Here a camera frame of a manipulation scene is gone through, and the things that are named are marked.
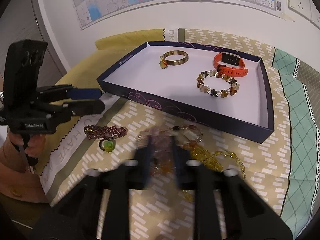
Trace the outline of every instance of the camera lens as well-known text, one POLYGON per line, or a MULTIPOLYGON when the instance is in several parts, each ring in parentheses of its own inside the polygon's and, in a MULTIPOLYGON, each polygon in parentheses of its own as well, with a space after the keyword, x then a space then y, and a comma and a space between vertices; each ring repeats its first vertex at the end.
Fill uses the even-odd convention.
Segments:
POLYGON ((37 62, 37 58, 38 58, 38 50, 34 50, 30 57, 31 66, 33 66, 37 62))
POLYGON ((25 65, 27 65, 28 61, 29 61, 29 51, 26 51, 21 60, 22 66, 24 67, 25 65))
POLYGON ((41 50, 40 53, 39 53, 39 62, 42 62, 43 58, 44 58, 44 51, 41 50))

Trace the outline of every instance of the white wall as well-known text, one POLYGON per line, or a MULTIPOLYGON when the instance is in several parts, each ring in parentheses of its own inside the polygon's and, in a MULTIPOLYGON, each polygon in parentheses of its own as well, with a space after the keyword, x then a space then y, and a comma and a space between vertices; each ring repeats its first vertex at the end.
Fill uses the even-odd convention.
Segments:
POLYGON ((245 36, 282 49, 320 71, 320 30, 289 9, 285 13, 293 21, 232 4, 176 2, 128 11, 81 30, 72 0, 38 1, 50 39, 67 71, 93 53, 94 42, 100 38, 156 28, 197 28, 245 36))

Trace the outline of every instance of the map border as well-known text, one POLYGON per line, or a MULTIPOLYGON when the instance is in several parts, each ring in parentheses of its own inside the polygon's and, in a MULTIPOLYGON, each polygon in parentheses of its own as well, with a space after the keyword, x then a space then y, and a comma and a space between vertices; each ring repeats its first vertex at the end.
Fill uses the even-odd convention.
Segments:
POLYGON ((238 4, 236 2, 232 2, 232 0, 230 0, 230 1, 218 1, 218 0, 172 0, 172 1, 164 1, 164 2, 156 2, 156 1, 160 1, 160 0, 147 0, 147 1, 144 1, 144 2, 131 4, 126 8, 121 8, 121 9, 115 10, 115 11, 109 13, 109 14, 106 14, 106 15, 100 17, 99 19, 88 23, 85 26, 82 26, 82 24, 81 24, 80 17, 78 15, 78 11, 76 9, 76 5, 74 3, 74 0, 72 0, 72 5, 73 5, 74 9, 76 10, 77 20, 78 20, 80 28, 82 30, 84 30, 84 29, 86 29, 86 28, 88 28, 88 27, 90 27, 90 26, 92 26, 92 25, 94 25, 94 24, 96 24, 96 23, 98 23, 98 22, 100 22, 102 20, 111 18, 113 16, 116 16, 116 15, 119 15, 119 14, 122 14, 122 13, 125 13, 125 12, 129 12, 129 11, 133 11, 133 10, 136 10, 136 9, 145 8, 145 7, 149 7, 149 6, 153 6, 153 5, 176 3, 176 2, 200 2, 200 1, 205 1, 205 2, 214 2, 214 3, 233 4, 233 5, 243 6, 243 7, 249 7, 249 8, 255 9, 255 10, 259 10, 259 11, 271 14, 273 16, 280 17, 278 15, 279 11, 277 11, 277 9, 276 9, 276 2, 277 2, 276 0, 274 0, 273 8, 271 8, 269 6, 266 6, 266 5, 263 5, 261 3, 255 2, 255 1, 251 1, 251 0, 235 0, 235 1, 245 2, 245 3, 248 3, 248 4, 258 5, 258 6, 261 7, 261 9, 260 8, 256 8, 256 7, 252 7, 252 6, 247 6, 247 5, 244 5, 244 4, 238 4))

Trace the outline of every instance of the green gemstone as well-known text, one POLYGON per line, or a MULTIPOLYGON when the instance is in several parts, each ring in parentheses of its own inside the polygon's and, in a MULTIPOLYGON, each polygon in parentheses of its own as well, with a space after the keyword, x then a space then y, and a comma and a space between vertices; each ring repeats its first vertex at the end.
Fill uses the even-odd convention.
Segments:
POLYGON ((115 144, 113 143, 113 141, 108 141, 105 140, 101 143, 101 147, 103 148, 104 151, 106 152, 112 152, 115 149, 115 144))

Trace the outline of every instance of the barcode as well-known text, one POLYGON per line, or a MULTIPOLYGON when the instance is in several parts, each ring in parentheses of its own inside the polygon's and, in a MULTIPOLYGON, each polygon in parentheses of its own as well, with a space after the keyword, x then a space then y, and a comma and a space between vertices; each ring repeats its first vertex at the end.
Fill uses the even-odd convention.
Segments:
POLYGON ((281 2, 277 1, 277 10, 281 11, 281 2))

